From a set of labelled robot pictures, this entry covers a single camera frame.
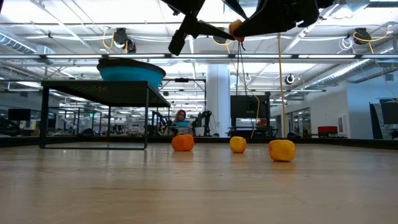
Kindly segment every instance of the ceiling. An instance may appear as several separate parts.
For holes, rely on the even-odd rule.
[[[256,4],[252,2],[255,1],[242,1],[248,14],[254,11],[253,6]],[[64,23],[67,28],[60,26],[54,17],[41,10],[30,0],[5,0],[0,15],[0,26],[5,31],[26,41],[27,44],[47,46],[56,54],[123,53],[122,49],[115,46],[106,49],[102,40],[105,36],[104,41],[110,45],[111,33],[118,27],[127,29],[127,34],[136,43],[137,53],[168,53],[170,39],[183,20],[182,14],[173,16],[173,11],[159,0],[44,0],[42,3],[45,5],[45,9]],[[225,7],[221,0],[205,1],[198,18],[224,28],[228,28],[229,23],[236,19],[240,19],[237,14]],[[305,34],[303,34],[303,30],[306,28],[294,28],[281,34],[281,49],[285,54],[351,54],[352,49],[356,53],[365,53],[369,52],[368,45],[354,44],[352,49],[342,50],[342,39],[347,34],[352,34],[357,27],[365,27],[374,39],[383,37],[387,32],[386,24],[390,24],[391,28],[386,38],[374,43],[374,49],[377,52],[379,45],[396,36],[398,25],[395,21],[398,21],[398,8],[395,7],[368,7],[355,13],[338,11],[325,20],[318,21],[314,27],[308,28]],[[67,29],[89,43],[90,46],[83,45]],[[244,54],[277,54],[278,40],[275,34],[248,37],[244,42],[244,48],[246,49]],[[229,50],[231,53],[237,53],[237,43],[229,44]],[[182,54],[226,54],[227,51],[225,45],[215,44],[211,37],[199,36],[196,40],[186,41]],[[19,54],[5,46],[0,46],[0,53]],[[7,62],[20,63],[15,60],[7,60]],[[214,63],[207,60],[180,60],[172,64],[167,64],[170,62],[165,60],[150,60],[149,62],[160,65],[167,72],[166,78],[205,78],[208,63]],[[249,86],[251,88],[278,89],[279,82],[275,83],[275,79],[279,77],[277,62],[276,59],[271,62],[245,60],[245,72],[252,76]],[[54,65],[48,70],[51,73],[55,72],[52,76],[54,79],[70,77],[100,79],[95,63],[93,60],[87,67],[62,67],[59,72],[56,71],[61,66]],[[229,64],[232,74],[236,73],[232,62],[223,63]],[[289,62],[282,64],[282,72],[283,75],[291,73],[300,77],[300,82],[305,83],[340,63],[333,61],[320,63],[316,60]],[[44,74],[44,66],[26,65],[25,68],[41,76]],[[170,83],[169,86],[194,88],[196,85],[194,83]]]

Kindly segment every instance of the pillar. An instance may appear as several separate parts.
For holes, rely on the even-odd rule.
[[[228,64],[208,65],[206,77],[207,110],[210,110],[214,116],[214,119],[210,119],[210,133],[214,134],[215,131],[217,131],[221,138],[228,137],[227,132],[231,124],[231,90],[229,76]]]

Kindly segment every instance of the orange pumpkin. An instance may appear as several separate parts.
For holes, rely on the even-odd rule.
[[[246,150],[246,139],[234,136],[229,140],[229,146],[235,153],[243,153]]]
[[[295,145],[289,140],[273,140],[268,144],[269,157],[275,161],[290,162],[296,155]]]
[[[193,136],[191,134],[180,134],[172,139],[174,151],[191,151],[193,149]]]

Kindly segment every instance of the small pumpkin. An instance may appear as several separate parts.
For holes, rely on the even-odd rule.
[[[180,134],[172,139],[174,151],[191,151],[193,149],[193,136],[191,134]]]
[[[275,161],[290,162],[296,156],[295,145],[289,140],[273,140],[268,144],[269,157]]]
[[[246,139],[234,136],[229,140],[229,146],[234,153],[243,153],[246,150]]]

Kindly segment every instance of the yellow pumpkin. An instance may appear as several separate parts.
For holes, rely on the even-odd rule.
[[[243,153],[246,150],[246,139],[234,136],[229,140],[229,146],[235,153]]]
[[[191,134],[180,134],[172,139],[174,151],[191,151],[193,149],[193,136]]]
[[[296,155],[295,145],[289,140],[273,140],[268,144],[269,157],[275,161],[290,162]]]

